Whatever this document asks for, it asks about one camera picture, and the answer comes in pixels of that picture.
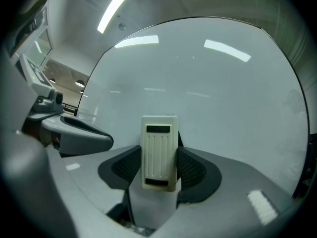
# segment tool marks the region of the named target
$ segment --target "curved white surface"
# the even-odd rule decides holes
[[[185,146],[245,162],[292,194],[307,148],[304,98],[263,30],[221,18],[144,29],[107,51],[78,117],[140,144],[141,117],[177,115]]]

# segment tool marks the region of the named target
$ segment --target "ceiling light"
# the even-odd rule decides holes
[[[35,46],[38,48],[38,51],[42,54],[42,51],[40,49],[40,46],[39,46],[38,42],[37,41],[34,41],[34,42],[35,42]]]
[[[97,30],[101,33],[104,33],[107,25],[109,24],[112,16],[118,10],[120,5],[124,2],[124,0],[112,0],[109,4],[107,10],[105,11],[103,18],[101,19]]]
[[[153,44],[153,43],[159,43],[159,37],[157,35],[130,38],[127,40],[123,40],[122,42],[115,45],[115,47],[122,48],[122,47],[127,47],[132,45]]]
[[[234,57],[236,57],[242,61],[245,61],[245,62],[247,62],[251,58],[250,55],[243,53],[237,49],[234,49],[233,47],[230,47],[230,46],[228,46],[224,43],[221,43],[221,42],[214,42],[211,40],[206,40],[204,47],[227,53],[227,54],[234,56]]]
[[[75,82],[75,84],[78,85],[78,86],[80,86],[80,87],[85,87],[85,83],[84,83],[83,80],[77,80],[77,81]]]

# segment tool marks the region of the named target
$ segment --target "black border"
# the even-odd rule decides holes
[[[9,7],[7,6],[6,0],[0,1],[3,8],[5,8],[5,10],[3,10],[2,12],[2,17],[5,18],[7,22],[7,24],[3,25],[3,30],[0,33],[0,40],[2,44],[4,42],[3,41],[4,37],[7,35],[10,29],[10,26],[12,26],[12,22],[17,10],[26,0],[12,0],[12,1],[14,1],[14,3],[12,3]],[[316,42],[317,41],[317,30],[316,30],[317,24],[316,24],[315,17],[312,16],[314,15],[312,12],[314,12],[315,0],[290,0],[290,2],[292,2],[294,6],[298,9],[298,11],[301,13],[302,17],[304,18],[304,21],[307,23],[309,30],[312,34],[312,39],[314,40],[314,42]],[[7,202],[7,205],[13,208],[13,211],[9,211],[7,214],[7,217],[4,220],[3,231],[11,232],[14,236],[32,234],[33,237],[46,237],[47,235],[49,235],[48,233],[45,233],[45,231],[40,230],[38,227],[36,227],[34,223],[30,222],[27,216],[23,215],[20,212],[17,202],[13,200],[12,195],[7,191],[2,179],[0,179],[0,186],[1,188],[3,188],[3,191],[4,191],[3,193],[4,201]],[[310,217],[310,215],[312,214],[312,212],[314,212],[314,209],[317,206],[316,197],[317,197],[317,171],[315,171],[314,173],[312,184],[309,187],[307,196],[299,204],[298,208],[294,209],[290,213],[291,214],[290,221],[289,219],[285,219],[284,223],[278,223],[278,224],[276,222],[272,222],[272,224],[275,225],[276,227],[275,229],[271,228],[271,226],[268,225],[269,229],[266,229],[266,230],[260,229],[258,230],[259,232],[256,233],[255,235],[250,235],[247,237],[250,237],[250,238],[290,237],[291,235],[294,235],[294,232],[298,232],[298,230],[300,230],[300,234],[302,236],[310,235],[312,232],[315,231],[314,230],[315,220],[314,218]],[[18,229],[10,228],[10,225],[12,225],[12,221],[15,222],[16,226],[19,226]]]
[[[253,24],[250,24],[250,23],[248,23],[248,22],[244,22],[244,21],[237,20],[237,19],[232,19],[232,18],[214,17],[214,16],[195,16],[195,17],[184,17],[184,18],[172,19],[172,20],[164,21],[164,22],[159,23],[159,24],[155,24],[155,25],[152,25],[152,26],[148,26],[148,27],[146,27],[146,28],[144,28],[144,29],[141,29],[141,30],[139,30],[139,31],[137,31],[137,32],[135,32],[135,33],[133,33],[133,34],[130,34],[129,36],[127,36],[127,37],[124,38],[123,40],[129,38],[130,36],[132,36],[132,35],[134,35],[134,34],[136,34],[136,33],[138,33],[138,32],[141,32],[141,31],[143,31],[143,30],[145,30],[145,29],[148,29],[148,28],[151,28],[151,27],[154,27],[154,26],[158,26],[158,25],[161,25],[161,24],[165,24],[165,23],[168,23],[168,22],[176,21],[176,20],[189,19],[189,18],[219,18],[219,19],[227,19],[227,20],[237,21],[237,22],[240,22],[240,23],[244,23],[244,24],[247,24],[247,25],[251,25],[251,26],[257,27],[257,28],[261,29],[262,31],[264,31],[264,32],[270,37],[270,39],[273,40],[273,42],[276,44],[276,46],[282,51],[283,55],[286,57],[288,63],[291,65],[291,67],[292,67],[292,69],[293,69],[293,72],[294,72],[294,74],[295,74],[295,76],[296,76],[296,78],[297,78],[297,81],[298,81],[298,83],[299,83],[299,85],[300,85],[300,88],[301,88],[303,97],[304,97],[305,108],[306,108],[306,115],[307,115],[307,123],[308,123],[308,137],[307,137],[306,156],[305,156],[305,161],[304,161],[304,166],[303,166],[302,174],[301,174],[301,176],[300,176],[300,179],[299,179],[299,181],[298,181],[298,183],[297,183],[297,186],[296,186],[296,188],[295,188],[295,190],[294,190],[294,192],[293,192],[293,195],[292,195],[292,197],[295,198],[295,197],[298,195],[298,193],[299,193],[301,184],[303,183],[304,176],[305,176],[306,169],[307,169],[307,165],[308,165],[309,135],[310,135],[310,121],[309,121],[309,114],[308,114],[308,106],[307,106],[306,97],[305,97],[305,93],[304,93],[302,84],[301,84],[301,82],[300,82],[300,80],[299,80],[299,77],[298,77],[298,75],[297,75],[297,73],[296,73],[296,71],[295,71],[295,69],[294,69],[292,63],[290,62],[290,60],[288,59],[288,57],[287,57],[287,55],[284,53],[284,51],[281,49],[281,47],[276,43],[276,41],[275,41],[263,28],[258,27],[258,26],[253,25]],[[99,58],[98,62],[96,63],[96,65],[95,65],[93,71],[91,72],[91,74],[90,74],[90,76],[89,76],[89,78],[88,78],[88,80],[87,80],[86,87],[87,87],[87,85],[88,85],[88,82],[89,82],[89,79],[90,79],[91,75],[94,73],[94,70],[95,70],[97,64],[99,64],[101,58],[105,55],[106,52],[108,52],[110,49],[112,49],[115,45],[113,45],[111,48],[107,49],[107,50],[103,53],[103,55]],[[82,98],[82,97],[83,97],[83,95],[80,97],[79,104],[78,104],[78,109],[79,109],[79,107],[80,107],[80,102],[81,102],[81,98]]]

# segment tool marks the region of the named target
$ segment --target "dark gray plastic part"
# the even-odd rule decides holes
[[[177,171],[182,179],[178,203],[196,203],[210,197],[220,186],[221,172],[212,162],[184,147],[177,148]]]
[[[48,98],[39,96],[32,109],[37,113],[59,112],[63,110],[62,101],[63,94],[52,89]]]
[[[98,174],[111,188],[127,190],[141,166],[141,146],[106,160],[98,167]]]

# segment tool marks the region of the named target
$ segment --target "gray base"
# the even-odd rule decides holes
[[[109,188],[98,176],[99,164],[130,148],[132,147],[64,159],[60,158],[56,150],[48,150],[57,188],[80,237],[98,237],[105,234],[135,237],[135,233],[126,230],[105,215],[122,200],[124,191]],[[139,225],[144,224],[146,219],[149,225],[150,222],[159,225],[165,222],[151,235],[152,238],[229,238],[262,229],[247,199],[247,194],[255,189],[262,190],[278,212],[285,211],[293,204],[292,198],[284,190],[251,166],[211,153],[186,149],[218,166],[222,174],[221,185],[205,201],[180,204],[172,213],[172,201],[162,200],[164,197],[156,196],[157,192],[142,191],[137,186],[136,175],[129,189],[136,222]],[[67,172],[65,165],[74,163],[78,163],[80,168]],[[171,207],[168,214],[164,212],[166,207]]]
[[[62,114],[62,113],[63,113],[63,110],[54,111],[54,112],[50,112],[50,113],[36,113],[36,112],[31,110],[28,114],[27,119],[32,120],[32,121],[40,121],[40,120],[50,118],[50,117],[53,117],[55,115]]]

